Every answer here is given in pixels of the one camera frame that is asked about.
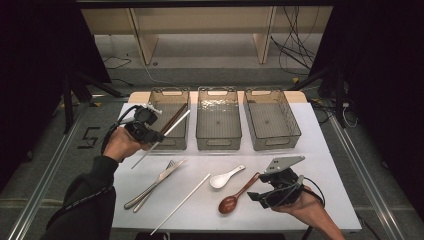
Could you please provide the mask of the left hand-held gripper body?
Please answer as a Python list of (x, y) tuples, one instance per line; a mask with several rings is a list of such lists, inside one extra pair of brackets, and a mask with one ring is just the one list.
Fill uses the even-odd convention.
[(158, 132), (150, 128), (157, 120), (158, 117), (153, 110), (138, 105), (135, 107), (133, 120), (127, 123), (124, 128), (135, 140), (146, 141), (149, 137), (155, 137), (155, 132)]

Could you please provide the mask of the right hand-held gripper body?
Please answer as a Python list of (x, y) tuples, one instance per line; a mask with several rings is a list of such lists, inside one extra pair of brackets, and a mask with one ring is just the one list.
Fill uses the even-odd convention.
[(263, 174), (276, 174), (277, 181), (269, 183), (273, 190), (262, 193), (266, 196), (264, 202), (260, 202), (263, 208), (272, 208), (294, 203), (300, 196), (303, 186), (303, 178), (299, 177), (291, 166), (303, 161), (304, 156), (277, 157), (271, 160)]

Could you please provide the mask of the smoky clear plastic bin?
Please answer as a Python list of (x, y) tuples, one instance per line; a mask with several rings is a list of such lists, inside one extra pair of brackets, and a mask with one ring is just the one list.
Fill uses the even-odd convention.
[[(151, 126), (153, 130), (161, 131), (182, 107), (184, 109), (176, 119), (179, 119), (189, 109), (189, 89), (177, 87), (153, 88), (148, 102), (162, 111)], [(185, 117), (156, 147), (156, 150), (185, 150), (187, 148), (187, 132), (187, 117)]]
[(281, 88), (247, 88), (243, 106), (255, 151), (296, 146), (302, 132)]
[(235, 87), (199, 87), (196, 140), (199, 150), (239, 150), (242, 129)]

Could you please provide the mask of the brown wooden spoon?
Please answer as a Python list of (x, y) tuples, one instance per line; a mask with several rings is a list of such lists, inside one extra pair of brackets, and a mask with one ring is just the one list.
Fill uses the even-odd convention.
[(256, 172), (254, 176), (235, 194), (225, 197), (218, 206), (221, 214), (229, 214), (233, 212), (237, 206), (238, 199), (242, 193), (249, 189), (258, 179), (260, 173)]

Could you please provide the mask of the steel table knife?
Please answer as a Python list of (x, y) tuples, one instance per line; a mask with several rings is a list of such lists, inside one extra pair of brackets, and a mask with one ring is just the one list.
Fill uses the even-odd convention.
[(176, 169), (178, 169), (183, 163), (184, 163), (184, 160), (180, 160), (178, 162), (170, 162), (168, 164), (168, 167), (159, 174), (155, 182), (152, 183), (146, 190), (144, 190), (138, 196), (136, 196), (135, 198), (127, 202), (124, 205), (124, 209), (125, 210), (131, 209), (134, 213), (138, 212), (141, 209), (141, 207), (144, 205), (144, 203), (147, 201), (149, 196), (152, 194), (153, 190), (168, 176), (170, 176)]

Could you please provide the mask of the white ceramic spoon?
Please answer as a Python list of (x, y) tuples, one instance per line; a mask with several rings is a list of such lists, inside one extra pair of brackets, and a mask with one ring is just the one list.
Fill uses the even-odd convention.
[(213, 176), (210, 180), (209, 180), (209, 184), (214, 188), (214, 189), (221, 189), (222, 187), (224, 187), (227, 182), (230, 180), (230, 178), (235, 175), (236, 173), (242, 171), (245, 169), (244, 165), (239, 165), (238, 167), (234, 168), (233, 170), (227, 172), (227, 173), (223, 173), (220, 175), (216, 175)]

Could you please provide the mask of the person's right hand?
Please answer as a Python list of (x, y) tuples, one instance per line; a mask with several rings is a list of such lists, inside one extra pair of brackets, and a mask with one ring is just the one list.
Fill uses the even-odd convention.
[(302, 192), (292, 204), (272, 207), (275, 212), (289, 214), (304, 223), (311, 223), (322, 214), (320, 202), (311, 194)]

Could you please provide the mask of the person's left hand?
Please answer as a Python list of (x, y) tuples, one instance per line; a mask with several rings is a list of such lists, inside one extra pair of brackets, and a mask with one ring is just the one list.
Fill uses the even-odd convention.
[(118, 163), (134, 155), (139, 150), (149, 150), (150, 145), (136, 141), (123, 127), (118, 127), (111, 135), (103, 155)]

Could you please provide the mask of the black metal stand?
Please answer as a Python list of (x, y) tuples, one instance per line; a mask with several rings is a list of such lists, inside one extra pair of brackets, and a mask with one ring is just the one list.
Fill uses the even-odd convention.
[(321, 70), (310, 74), (304, 81), (296, 83), (289, 88), (289, 91), (300, 91), (304, 87), (312, 84), (317, 80), (322, 80), (318, 95), (320, 97), (329, 98), (333, 96), (336, 100), (335, 117), (342, 128), (346, 127), (343, 117), (344, 103), (344, 74), (338, 64), (332, 63)]
[(65, 109), (65, 134), (67, 134), (74, 125), (72, 95), (75, 95), (80, 102), (90, 102), (93, 95), (88, 90), (88, 85), (92, 85), (113, 97), (123, 97), (121, 92), (107, 86), (105, 83), (95, 79), (87, 73), (77, 70), (68, 71), (62, 81), (62, 94)]

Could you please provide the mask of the light wooden shelf unit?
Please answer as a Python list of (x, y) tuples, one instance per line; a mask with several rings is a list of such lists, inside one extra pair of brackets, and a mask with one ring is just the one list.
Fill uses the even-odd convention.
[(267, 60), (273, 33), (322, 33), (330, 6), (84, 9), (93, 35), (131, 35), (141, 62), (151, 62), (160, 34), (250, 34), (258, 61)]

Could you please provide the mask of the black curtain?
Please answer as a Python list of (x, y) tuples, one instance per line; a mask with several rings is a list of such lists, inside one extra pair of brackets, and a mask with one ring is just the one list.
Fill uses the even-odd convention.
[(424, 0), (334, 0), (312, 71), (342, 65), (348, 96), (424, 218)]
[(0, 0), (0, 192), (81, 75), (110, 81), (76, 0)]

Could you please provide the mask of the aluminium floor rail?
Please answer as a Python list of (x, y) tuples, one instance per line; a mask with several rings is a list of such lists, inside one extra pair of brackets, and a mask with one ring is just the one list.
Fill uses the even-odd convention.
[(390, 210), (371, 174), (366, 169), (366, 166), (350, 136), (346, 130), (339, 125), (334, 116), (331, 117), (330, 122), (349, 158), (349, 161), (351, 162), (355, 173), (359, 178), (359, 181), (361, 182), (361, 185), (364, 188), (369, 201), (374, 208), (374, 211), (376, 212), (378, 219), (388, 235), (389, 240), (405, 240), (405, 236), (396, 221), (395, 215)]
[(22, 211), (14, 223), (7, 240), (23, 240), (28, 232), (34, 218), (42, 204), (42, 201), (56, 175), (60, 165), (63, 162), (66, 152), (69, 149), (70, 143), (73, 140), (76, 131), (81, 123), (84, 113), (89, 108), (88, 103), (81, 103), (76, 108), (73, 125), (66, 133), (61, 135), (58, 145), (54, 148), (54, 154), (49, 159), (48, 164), (44, 168), (43, 175), (37, 182), (36, 187), (32, 191), (30, 197), (22, 202)]

